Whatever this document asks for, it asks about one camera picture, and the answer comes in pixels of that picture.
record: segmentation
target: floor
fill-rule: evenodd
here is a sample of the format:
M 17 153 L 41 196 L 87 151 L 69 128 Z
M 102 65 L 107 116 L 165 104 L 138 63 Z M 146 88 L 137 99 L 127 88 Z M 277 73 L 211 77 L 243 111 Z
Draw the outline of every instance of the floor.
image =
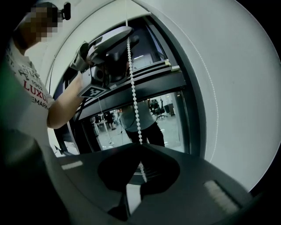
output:
M 163 133 L 165 147 L 182 151 L 183 147 L 180 146 L 176 116 L 170 116 L 168 114 L 167 117 L 163 119 L 158 118 L 157 124 Z M 107 127 L 107 129 L 108 132 L 106 132 L 104 127 L 99 128 L 100 133 L 98 139 L 103 150 L 131 143 L 131 140 L 121 125 L 117 125 L 116 129 L 113 131 L 109 127 Z

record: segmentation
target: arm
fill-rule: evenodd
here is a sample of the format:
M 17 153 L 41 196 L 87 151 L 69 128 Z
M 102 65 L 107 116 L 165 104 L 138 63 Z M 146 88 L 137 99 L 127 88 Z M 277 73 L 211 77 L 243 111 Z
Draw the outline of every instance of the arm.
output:
M 47 119 L 47 126 L 49 128 L 58 129 L 65 125 L 73 117 L 77 108 L 83 101 L 82 97 L 77 96 L 81 91 L 81 88 L 82 74 L 78 73 L 66 90 L 49 108 Z

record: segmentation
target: black pants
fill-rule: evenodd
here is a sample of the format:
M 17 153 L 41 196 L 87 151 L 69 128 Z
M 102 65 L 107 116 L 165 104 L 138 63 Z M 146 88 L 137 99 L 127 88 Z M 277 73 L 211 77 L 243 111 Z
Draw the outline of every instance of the black pants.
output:
M 126 131 L 126 133 L 133 143 L 139 142 L 140 138 L 137 131 L 136 132 Z M 159 145 L 163 147 L 165 146 L 163 134 L 156 122 L 152 124 L 150 127 L 142 130 L 141 135 L 142 135 L 141 139 L 143 143 L 147 143 L 146 139 L 148 139 L 150 144 Z

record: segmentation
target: white t-shirt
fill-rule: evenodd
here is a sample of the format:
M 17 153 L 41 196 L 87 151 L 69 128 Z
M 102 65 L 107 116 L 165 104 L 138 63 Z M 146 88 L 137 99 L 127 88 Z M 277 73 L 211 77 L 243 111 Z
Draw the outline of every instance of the white t-shirt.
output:
M 24 101 L 24 106 L 21 109 L 10 109 L 11 112 L 6 115 L 8 117 L 7 121 L 9 121 L 9 128 L 19 130 L 35 138 L 41 148 L 50 146 L 47 132 L 47 117 L 54 99 L 40 80 L 29 57 L 19 52 L 12 39 L 6 48 L 5 57 L 12 71 L 11 73 L 14 74 L 16 80 L 23 87 L 22 94 L 18 97 Z
M 144 130 L 150 127 L 153 123 L 155 123 L 155 119 L 152 117 L 150 113 L 150 109 L 148 107 L 148 101 L 145 100 L 143 102 L 137 103 L 137 110 L 139 111 L 139 119 L 140 119 L 140 127 L 141 130 Z M 127 131 L 136 132 L 137 130 L 137 121 L 136 114 L 133 105 L 126 106 L 122 108 L 122 112 L 120 114 L 121 123 Z

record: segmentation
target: grey shirt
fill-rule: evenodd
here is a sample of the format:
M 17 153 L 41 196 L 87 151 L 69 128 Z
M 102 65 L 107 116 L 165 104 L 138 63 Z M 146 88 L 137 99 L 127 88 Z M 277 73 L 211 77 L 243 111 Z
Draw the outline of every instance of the grey shirt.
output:
M 138 102 L 137 106 L 137 110 L 139 111 L 138 114 L 140 116 L 140 127 L 141 130 L 144 130 L 150 127 L 155 122 L 155 119 L 151 115 L 147 100 L 143 102 Z M 120 119 L 124 129 L 130 132 L 137 131 L 136 114 L 133 105 L 125 106 L 122 108 Z

